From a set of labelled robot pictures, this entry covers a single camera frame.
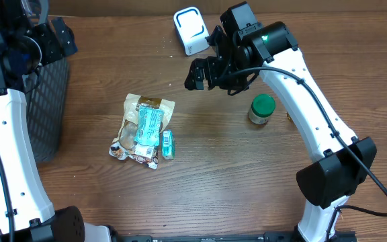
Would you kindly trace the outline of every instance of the cable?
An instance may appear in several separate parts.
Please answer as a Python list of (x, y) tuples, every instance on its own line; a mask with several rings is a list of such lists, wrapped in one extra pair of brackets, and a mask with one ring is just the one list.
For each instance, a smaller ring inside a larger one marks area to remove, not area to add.
[(9, 238), (10, 238), (9, 241), (14, 242), (14, 214), (13, 214), (13, 208), (11, 207), (11, 198), (10, 198), (10, 193), (8, 190), (7, 178), (5, 176), (4, 166), (3, 166), (3, 162), (1, 160), (1, 156), (0, 156), (0, 178), (1, 178), (1, 183), (3, 186), (5, 206), (7, 208), (8, 225), (9, 225)]
[(30, 93), (31, 91), (35, 90), (40, 84), (41, 84), (41, 75), (40, 75), (40, 72), (38, 71), (38, 69), (35, 69), (34, 70), (35, 72), (35, 75), (37, 75), (37, 81), (35, 82), (35, 85), (33, 88), (31, 88), (31, 90), (25, 92), (25, 95)]
[[(318, 106), (320, 112), (322, 113), (323, 117), (325, 118), (325, 120), (327, 121), (327, 124), (329, 125), (329, 128), (331, 129), (332, 133), (334, 134), (335, 138), (337, 138), (337, 140), (339, 141), (339, 143), (341, 144), (341, 146), (343, 146), (344, 149), (346, 149), (346, 151), (349, 152), (350, 156), (356, 161), (356, 163), (365, 171), (367, 172), (367, 174), (371, 177), (371, 179), (374, 181), (374, 183), (381, 189), (381, 191), (384, 193), (384, 195), (387, 197), (387, 189), (386, 187), (380, 182), (380, 180), (370, 171), (370, 169), (368, 169), (368, 167), (366, 167), (361, 159), (359, 159), (359, 157), (349, 148), (349, 146), (346, 145), (346, 143), (344, 142), (344, 140), (340, 137), (339, 135), (339, 132), (335, 129), (333, 123), (331, 122), (331, 120), (329, 119), (328, 117), (328, 114), (326, 113), (325, 109), (323, 108), (322, 104), (320, 103), (319, 99), (317, 98), (316, 94), (313, 92), (313, 90), (307, 85), (307, 83), (305, 82), (302, 82), (301, 85), (309, 92), (309, 94), (312, 96), (314, 102), (316, 103), (316, 105)], [(341, 206), (337, 206), (335, 207), (334, 209), (334, 212), (333, 212), (333, 216), (331, 217), (331, 221), (328, 225), (328, 229), (327, 229), (327, 239), (326, 239), (326, 242), (329, 241), (329, 235), (331, 234), (331, 228), (333, 227), (333, 223), (335, 221), (335, 218), (337, 217), (337, 213), (339, 211), (341, 211), (341, 209), (352, 209), (352, 210), (356, 210), (356, 211), (359, 211), (359, 212), (364, 212), (366, 214), (371, 214), (371, 215), (374, 215), (374, 216), (384, 216), (384, 217), (387, 217), (387, 212), (376, 212), (376, 211), (373, 211), (373, 210), (368, 210), (368, 209), (365, 209), (365, 208), (360, 208), (360, 207), (357, 207), (357, 206), (352, 206), (352, 205), (341, 205)]]
[[(305, 81), (302, 78), (298, 77), (297, 75), (295, 75), (295, 74), (293, 74), (293, 73), (291, 73), (289, 71), (285, 71), (283, 69), (279, 69), (279, 68), (275, 68), (275, 67), (253, 67), (253, 68), (243, 69), (243, 70), (231, 73), (231, 74), (229, 74), (229, 75), (227, 75), (227, 76), (225, 76), (223, 78), (218, 79), (218, 81), (223, 81), (225, 79), (228, 79), (228, 78), (231, 78), (231, 77), (236, 77), (236, 76), (239, 76), (239, 75), (245, 75), (246, 73), (253, 73), (255, 71), (275, 71), (275, 72), (278, 72), (278, 73), (285, 74), (285, 75), (293, 78), (297, 82), (297, 84), (301, 84), (307, 90), (307, 92), (312, 96), (314, 102), (316, 103), (316, 105), (318, 106), (320, 112), (322, 113), (325, 121), (329, 125), (329, 128), (331, 129), (333, 135), (339, 141), (341, 146), (343, 146), (343, 148), (345, 150), (347, 150), (347, 152), (349, 152), (350, 156), (353, 159), (355, 159), (356, 163), (371, 177), (371, 179), (374, 181), (374, 183), (381, 189), (381, 191), (387, 197), (387, 189), (386, 189), (386, 187), (370, 171), (370, 169), (368, 169), (368, 167), (366, 167), (362, 163), (361, 159), (359, 159), (359, 157), (349, 148), (349, 146), (346, 145), (344, 140), (340, 137), (339, 132), (335, 129), (333, 123), (331, 122), (331, 119), (329, 118), (327, 112), (323, 108), (320, 100), (317, 98), (316, 94), (313, 92), (313, 90), (310, 88), (310, 86), (308, 86), (307, 83), (305, 83)], [(333, 215), (331, 217), (331, 221), (329, 222), (328, 229), (326, 231), (327, 232), (326, 242), (329, 241), (329, 235), (331, 233), (331, 228), (332, 228), (332, 226), (334, 224), (334, 221), (335, 221), (335, 219), (337, 217), (337, 213), (339, 211), (341, 211), (341, 209), (344, 209), (344, 208), (356, 210), (356, 211), (359, 211), (359, 212), (364, 212), (366, 214), (371, 214), (371, 215), (374, 215), (374, 216), (385, 216), (385, 217), (387, 217), (387, 212), (376, 212), (376, 211), (373, 211), (373, 210), (368, 210), (368, 209), (365, 209), (365, 208), (360, 208), (360, 207), (352, 206), (352, 205), (337, 206), (334, 209)]]

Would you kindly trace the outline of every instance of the jar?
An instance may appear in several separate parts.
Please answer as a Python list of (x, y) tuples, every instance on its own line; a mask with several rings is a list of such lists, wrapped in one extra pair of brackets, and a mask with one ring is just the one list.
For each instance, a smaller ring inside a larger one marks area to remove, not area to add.
[(273, 97), (261, 94), (253, 100), (248, 116), (254, 124), (267, 124), (274, 110), (275, 101)]

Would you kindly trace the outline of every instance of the wooden table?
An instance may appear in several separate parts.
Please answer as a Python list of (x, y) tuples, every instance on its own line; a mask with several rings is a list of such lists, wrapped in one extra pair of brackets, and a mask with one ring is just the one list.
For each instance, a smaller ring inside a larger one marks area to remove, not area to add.
[[(304, 52), (316, 82), (341, 118), (361, 138), (371, 136), (378, 155), (372, 171), (387, 186), (387, 12), (257, 15), (283, 21)], [(209, 32), (218, 15), (205, 17)], [(260, 81), (235, 97), (225, 91), (184, 89), (191, 61), (171, 16), (67, 17), (79, 52), (71, 80), (60, 151), (39, 165), (56, 209), (80, 208), (86, 221), (113, 225), (123, 235), (228, 235), (291, 231), (304, 197), (295, 174), (310, 164), (296, 127), (280, 101), (270, 123), (247, 119), (252, 99), (270, 93)], [(122, 122), (128, 93), (175, 101), (168, 126), (174, 161), (159, 169), (108, 155)], [(387, 199), (370, 178), (350, 204), (387, 211)], [(360, 241), (387, 241), (387, 218), (345, 211), (342, 231)]]

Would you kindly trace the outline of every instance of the white plastic object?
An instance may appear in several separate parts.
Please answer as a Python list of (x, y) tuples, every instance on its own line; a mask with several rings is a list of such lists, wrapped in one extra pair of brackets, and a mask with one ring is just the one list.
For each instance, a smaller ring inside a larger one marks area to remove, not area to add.
[(85, 223), (85, 242), (111, 242), (112, 236), (106, 226)]
[[(347, 145), (350, 145), (352, 143), (352, 137), (357, 138), (354, 131), (338, 117), (322, 91), (314, 82), (314, 79), (308, 72), (301, 50), (285, 50), (274, 55), (274, 61), (270, 63), (264, 62), (263, 66), (283, 69), (303, 78), (305, 83), (316, 94), (343, 141)], [(260, 71), (259, 75), (263, 82), (270, 86), (282, 101), (306, 144), (308, 155), (312, 162), (317, 162), (324, 158), (324, 151), (327, 149), (332, 150), (332, 152), (337, 152), (343, 148), (339, 141), (331, 136), (331, 129), (328, 127), (316, 102), (302, 85), (297, 84), (293, 78), (275, 71)], [(326, 230), (335, 207), (346, 203), (348, 199), (348, 196), (341, 197), (325, 209), (306, 201), (304, 215), (298, 224), (298, 230), (304, 240), (307, 242), (325, 241)], [(334, 226), (337, 219), (338, 216), (333, 221), (330, 236), (335, 233)]]
[(186, 55), (193, 55), (209, 47), (206, 40), (207, 27), (198, 8), (188, 7), (175, 13), (174, 26)]
[[(350, 145), (351, 138), (356, 137), (352, 129), (338, 117), (334, 109), (314, 82), (308, 72), (306, 63), (302, 58), (301, 50), (293, 51), (287, 49), (274, 56), (274, 61), (263, 63), (264, 67), (277, 67), (305, 80), (305, 83), (313, 90), (327, 112), (335, 129), (340, 132), (343, 141)], [(331, 136), (331, 129), (320, 112), (316, 102), (314, 102), (309, 92), (297, 82), (284, 74), (275, 71), (260, 71), (264, 83), (268, 84), (282, 101), (294, 124), (300, 131), (302, 139), (306, 144), (308, 155), (312, 162), (316, 162), (323, 157), (327, 149), (337, 152), (343, 148), (336, 138)]]
[[(16, 209), (15, 230), (30, 227), (29, 221), (39, 218), (43, 223), (54, 216), (52, 202), (44, 191), (26, 126), (24, 93), (12, 89), (0, 96), (0, 156), (7, 178), (11, 204)], [(5, 198), (0, 178), (0, 229), (9, 232), (5, 216)]]
[[(341, 198), (331, 202), (331, 205), (322, 209), (320, 206), (315, 206), (309, 201), (306, 201), (306, 207), (301, 221), (298, 223), (298, 231), (301, 236), (307, 242), (323, 242), (327, 239), (327, 229), (332, 219), (334, 209), (336, 206), (343, 205), (349, 199), (349, 196), (342, 196)], [(331, 238), (335, 234), (335, 224), (340, 213), (338, 212), (329, 237)]]

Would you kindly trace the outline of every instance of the food wrapper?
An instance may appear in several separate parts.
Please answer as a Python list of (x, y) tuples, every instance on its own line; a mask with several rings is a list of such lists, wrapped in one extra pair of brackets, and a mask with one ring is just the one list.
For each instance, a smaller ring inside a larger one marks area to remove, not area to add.
[(162, 133), (162, 157), (164, 157), (164, 159), (174, 159), (174, 156), (174, 136), (171, 130), (166, 130)]
[(141, 105), (138, 111), (138, 131), (134, 141), (140, 145), (159, 146), (159, 130), (164, 112)]
[(122, 126), (120, 127), (118, 137), (113, 140), (109, 154), (117, 157), (119, 160), (125, 160), (129, 157), (147, 167), (157, 169), (159, 162), (158, 147), (154, 146), (156, 143), (152, 144), (150, 141), (138, 143), (136, 141), (138, 131), (143, 131), (144, 133), (144, 130), (138, 130), (138, 112), (140, 109), (143, 110), (143, 108), (160, 110), (155, 113), (162, 115), (159, 128), (159, 132), (162, 132), (167, 127), (173, 115), (174, 106), (175, 102), (165, 99), (128, 94), (124, 102)]

